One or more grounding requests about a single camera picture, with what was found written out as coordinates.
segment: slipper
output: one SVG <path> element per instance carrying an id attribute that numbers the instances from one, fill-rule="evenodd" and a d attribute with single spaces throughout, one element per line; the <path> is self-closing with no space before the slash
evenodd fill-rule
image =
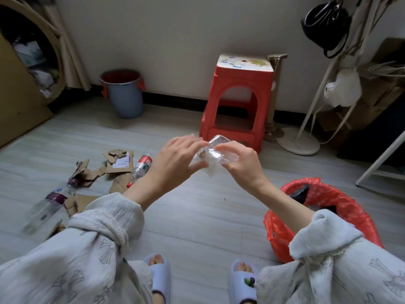
<path id="1" fill-rule="evenodd" d="M 151 254 L 143 260 L 146 264 L 157 253 Z M 157 263 L 149 266 L 149 270 L 152 272 L 152 292 L 158 292 L 165 298 L 165 304 L 170 304 L 170 289 L 171 289 L 171 272 L 169 261 L 162 255 L 163 263 Z"/>
<path id="2" fill-rule="evenodd" d="M 259 271 L 253 265 L 250 266 L 254 273 L 237 271 L 240 262 L 244 261 L 240 259 L 235 260 L 229 272 L 228 291 L 230 304 L 241 304 L 246 300 L 257 301 L 256 289 L 254 286 L 248 286 L 245 283 L 245 279 L 247 279 L 246 281 L 250 281 L 253 277 L 256 280 Z"/>

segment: black bag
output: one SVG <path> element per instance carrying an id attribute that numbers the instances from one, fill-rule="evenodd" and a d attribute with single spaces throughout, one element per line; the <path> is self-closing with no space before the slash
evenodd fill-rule
<path id="1" fill-rule="evenodd" d="M 349 36 L 352 17 L 346 9 L 342 8 L 343 1 L 338 4 L 336 0 L 318 5 L 309 11 L 305 18 L 302 18 L 301 25 L 305 35 L 324 49 L 324 55 L 332 59 L 339 55 L 346 45 Z M 332 56 L 328 51 L 337 48 L 345 38 L 340 49 Z"/>

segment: purple bottle label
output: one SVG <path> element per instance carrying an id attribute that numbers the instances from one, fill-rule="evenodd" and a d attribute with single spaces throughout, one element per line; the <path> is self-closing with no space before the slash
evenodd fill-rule
<path id="1" fill-rule="evenodd" d="M 58 204 L 63 205 L 65 200 L 68 199 L 68 198 L 66 196 L 60 194 L 60 193 L 51 192 L 51 193 L 48 194 L 46 199 L 49 199 L 51 201 L 56 201 Z"/>

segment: white pajama sleeve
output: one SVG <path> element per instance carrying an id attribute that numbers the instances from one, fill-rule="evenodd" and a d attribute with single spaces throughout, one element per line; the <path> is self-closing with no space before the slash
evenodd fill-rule
<path id="1" fill-rule="evenodd" d="M 117 267 L 143 225 L 140 205 L 121 194 L 96 199 L 66 230 L 0 266 L 0 303 L 109 303 Z"/>
<path id="2" fill-rule="evenodd" d="M 328 210 L 289 246 L 296 261 L 262 270 L 258 304 L 405 303 L 405 263 Z"/>

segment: foot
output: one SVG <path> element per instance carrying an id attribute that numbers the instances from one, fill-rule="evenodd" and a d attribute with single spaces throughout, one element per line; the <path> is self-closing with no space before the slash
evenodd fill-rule
<path id="1" fill-rule="evenodd" d="M 163 257 L 160 254 L 156 254 L 155 256 L 151 257 L 148 263 L 148 266 L 156 265 L 158 263 L 163 263 Z M 159 292 L 154 292 L 152 295 L 152 303 L 153 304 L 165 304 L 165 298 Z"/>
<path id="2" fill-rule="evenodd" d="M 238 271 L 245 271 L 245 272 L 249 272 L 249 273 L 254 273 L 254 271 L 252 270 L 252 267 L 250 265 L 245 264 L 244 262 L 240 262 L 238 264 Z M 251 301 L 251 300 L 246 300 L 244 302 L 242 302 L 241 304 L 257 304 L 256 301 Z"/>

